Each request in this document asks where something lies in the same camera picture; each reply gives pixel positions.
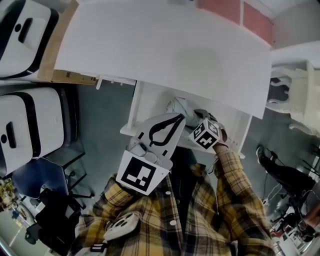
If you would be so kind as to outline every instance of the black shoe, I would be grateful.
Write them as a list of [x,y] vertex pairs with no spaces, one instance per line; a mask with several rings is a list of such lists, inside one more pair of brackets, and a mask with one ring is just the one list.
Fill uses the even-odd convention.
[[263,157],[265,157],[265,147],[262,145],[258,145],[258,147],[256,148],[255,154],[258,158],[258,164],[261,165],[260,161]]

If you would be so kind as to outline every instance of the red panel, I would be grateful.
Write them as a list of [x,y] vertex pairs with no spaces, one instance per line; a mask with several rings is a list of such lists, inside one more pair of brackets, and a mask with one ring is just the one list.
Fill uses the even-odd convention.
[[240,24],[240,0],[198,0],[198,7]]
[[272,21],[246,2],[244,2],[243,26],[267,41],[271,46],[274,44]]

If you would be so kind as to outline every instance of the plaid shirt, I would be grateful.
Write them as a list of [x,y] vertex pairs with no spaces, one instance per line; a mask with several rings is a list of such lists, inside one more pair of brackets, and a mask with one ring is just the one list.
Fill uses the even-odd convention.
[[220,154],[214,170],[216,196],[204,168],[196,164],[192,171],[197,183],[184,234],[168,176],[144,196],[124,190],[113,175],[100,199],[81,216],[70,255],[102,243],[107,222],[132,212],[140,216],[139,225],[128,235],[109,241],[107,255],[229,256],[232,241],[238,241],[238,255],[275,255],[262,202],[253,192],[239,157],[229,151]]

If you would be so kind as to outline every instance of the floor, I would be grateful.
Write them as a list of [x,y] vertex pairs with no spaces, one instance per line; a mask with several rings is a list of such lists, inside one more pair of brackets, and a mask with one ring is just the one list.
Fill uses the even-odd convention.
[[[285,100],[287,95],[283,93],[284,90],[282,86],[270,88],[269,98]],[[104,190],[109,177],[117,172],[123,151],[130,140],[129,136],[122,135],[119,131],[128,121],[134,86],[120,86],[118,83],[105,81],[99,91],[93,86],[78,85],[77,92],[80,106],[80,140],[85,151],[81,161],[87,177],[74,192],[84,195],[94,192],[97,198]],[[263,120],[252,119],[242,149],[246,156],[242,164],[253,190],[261,198],[266,197],[278,183],[272,177],[268,177],[265,183],[266,172],[258,164],[255,155],[258,144],[276,152],[287,166],[303,166],[302,160],[310,164],[313,162],[314,156],[310,154],[312,144],[319,146],[320,140],[299,130],[290,130],[288,125],[291,122],[289,114],[280,114],[268,109],[265,110]],[[197,151],[195,155],[198,162],[207,167],[214,161],[211,154]],[[214,174],[210,177],[215,187],[217,180]],[[272,200],[267,209],[270,216],[280,199],[280,195],[277,195]],[[82,202],[90,206],[93,201],[94,199],[84,199]]]

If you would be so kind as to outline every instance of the open drawer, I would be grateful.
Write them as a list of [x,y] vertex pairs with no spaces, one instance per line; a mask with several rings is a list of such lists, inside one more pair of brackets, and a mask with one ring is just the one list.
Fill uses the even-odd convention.
[[[201,96],[148,82],[137,81],[128,123],[122,127],[120,133],[133,137],[136,136],[141,124],[151,117],[164,114],[169,101],[174,97],[187,99],[189,105],[193,109],[205,109],[211,113],[225,126],[229,137],[229,147],[241,157],[244,157],[241,154],[241,149],[251,123],[252,116],[250,114]],[[157,132],[154,135],[154,138],[157,141],[163,141],[169,130],[170,127],[167,127],[166,129]],[[205,151],[203,148],[194,144],[188,138],[189,134],[190,133],[187,130],[183,131],[178,146],[215,154],[213,149]]]

